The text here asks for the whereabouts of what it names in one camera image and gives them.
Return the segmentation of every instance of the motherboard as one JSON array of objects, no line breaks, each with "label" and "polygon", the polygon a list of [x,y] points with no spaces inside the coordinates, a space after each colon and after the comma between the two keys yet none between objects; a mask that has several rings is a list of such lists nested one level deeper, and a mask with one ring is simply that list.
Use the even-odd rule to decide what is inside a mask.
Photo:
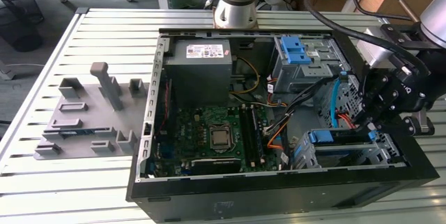
[{"label": "motherboard", "polygon": [[175,122],[174,136],[159,147],[163,176],[278,170],[275,154],[263,148],[263,107],[178,109]]}]

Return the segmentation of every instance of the power cable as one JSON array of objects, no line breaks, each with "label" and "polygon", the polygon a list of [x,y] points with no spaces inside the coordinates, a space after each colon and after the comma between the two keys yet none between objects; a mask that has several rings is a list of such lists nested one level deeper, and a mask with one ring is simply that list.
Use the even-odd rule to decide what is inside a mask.
[{"label": "power cable", "polygon": [[365,10],[362,8],[358,0],[354,0],[354,4],[356,4],[356,7],[357,7],[358,11],[361,11],[366,15],[376,16],[376,17],[380,17],[380,18],[402,19],[402,20],[410,20],[412,21],[412,19],[408,16],[393,15],[393,14],[381,14],[381,13],[374,13],[372,11]]}]

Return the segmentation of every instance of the wastebasket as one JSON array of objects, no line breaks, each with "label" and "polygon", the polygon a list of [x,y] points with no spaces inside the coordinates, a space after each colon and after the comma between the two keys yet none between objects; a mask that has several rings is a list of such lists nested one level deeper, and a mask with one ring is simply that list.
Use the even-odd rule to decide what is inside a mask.
[{"label": "wastebasket", "polygon": [[44,20],[36,0],[2,0],[6,6],[16,6],[24,10],[24,16],[32,24],[39,24]]},{"label": "wastebasket", "polygon": [[40,47],[42,36],[22,7],[0,8],[0,36],[18,52],[30,52]]}]

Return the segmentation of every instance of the power supply label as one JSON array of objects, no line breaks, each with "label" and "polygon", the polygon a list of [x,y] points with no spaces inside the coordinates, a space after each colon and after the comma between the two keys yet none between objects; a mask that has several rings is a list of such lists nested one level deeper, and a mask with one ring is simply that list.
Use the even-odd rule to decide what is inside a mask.
[{"label": "power supply label", "polygon": [[223,45],[189,45],[186,58],[223,58]]}]

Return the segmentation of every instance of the metal bracket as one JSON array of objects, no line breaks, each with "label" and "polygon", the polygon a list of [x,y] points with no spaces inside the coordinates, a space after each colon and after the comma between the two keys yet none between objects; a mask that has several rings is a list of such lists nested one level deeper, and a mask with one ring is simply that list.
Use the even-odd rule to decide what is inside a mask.
[{"label": "metal bracket", "polygon": [[426,108],[405,117],[404,121],[412,136],[426,136],[436,134],[436,128],[430,118],[426,116]]}]

